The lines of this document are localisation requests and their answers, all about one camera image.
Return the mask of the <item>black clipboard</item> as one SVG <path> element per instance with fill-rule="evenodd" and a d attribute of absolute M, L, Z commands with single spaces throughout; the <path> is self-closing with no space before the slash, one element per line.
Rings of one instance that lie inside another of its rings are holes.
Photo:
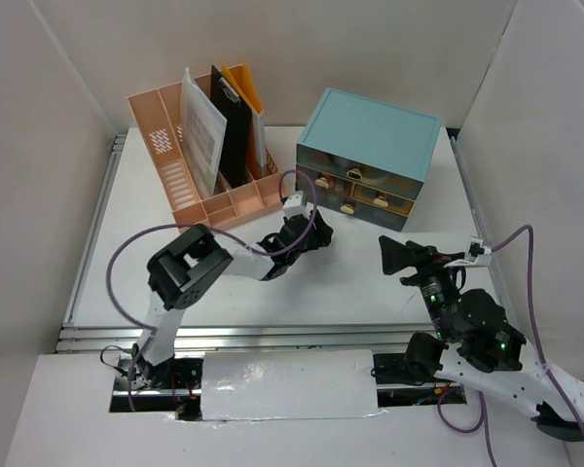
<path fill-rule="evenodd" d="M 219 171 L 232 188 L 244 184 L 251 115 L 222 73 L 210 69 L 210 100 L 226 119 Z"/>

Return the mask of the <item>clear document pouch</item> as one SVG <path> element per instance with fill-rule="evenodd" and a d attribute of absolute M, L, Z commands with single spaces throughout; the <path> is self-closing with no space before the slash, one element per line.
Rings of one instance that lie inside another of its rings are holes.
<path fill-rule="evenodd" d="M 214 195 L 227 119 L 211 102 L 188 67 L 180 92 L 180 126 L 187 165 L 201 199 Z"/>

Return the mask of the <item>orange folder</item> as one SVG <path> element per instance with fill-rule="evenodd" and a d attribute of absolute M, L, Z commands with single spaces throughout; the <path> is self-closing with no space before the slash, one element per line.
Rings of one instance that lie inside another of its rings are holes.
<path fill-rule="evenodd" d="M 228 67 L 222 64 L 222 75 L 250 109 L 251 123 L 246 156 L 246 165 L 254 179 L 269 174 L 268 152 L 265 135 L 265 114 L 262 101 L 255 89 L 247 61 Z"/>

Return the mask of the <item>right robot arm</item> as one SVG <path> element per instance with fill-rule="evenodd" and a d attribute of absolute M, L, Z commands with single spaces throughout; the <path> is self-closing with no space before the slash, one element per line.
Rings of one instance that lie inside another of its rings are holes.
<path fill-rule="evenodd" d="M 584 441 L 584 380 L 542 362 L 486 290 L 457 285 L 459 272 L 490 263 L 492 250 L 482 239 L 471 238 L 459 253 L 385 235 L 379 246 L 384 274 L 415 269 L 400 282 L 420 290 L 434 331 L 412 334 L 401 362 L 381 360 L 375 377 L 401 377 L 408 383 L 451 380 L 513 407 L 548 436 Z"/>

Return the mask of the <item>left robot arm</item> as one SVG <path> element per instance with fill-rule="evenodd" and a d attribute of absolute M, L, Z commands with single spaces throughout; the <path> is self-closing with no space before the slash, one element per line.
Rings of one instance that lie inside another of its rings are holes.
<path fill-rule="evenodd" d="M 145 329 L 132 347 L 136 374 L 158 388 L 171 377 L 175 339 L 185 310 L 195 305 L 222 275 L 257 281 L 279 278 L 304 253 L 330 245 L 333 229 L 317 214 L 285 218 L 283 227 L 267 234 L 255 252 L 225 243 L 205 225 L 197 224 L 157 252 L 148 262 L 150 304 Z"/>

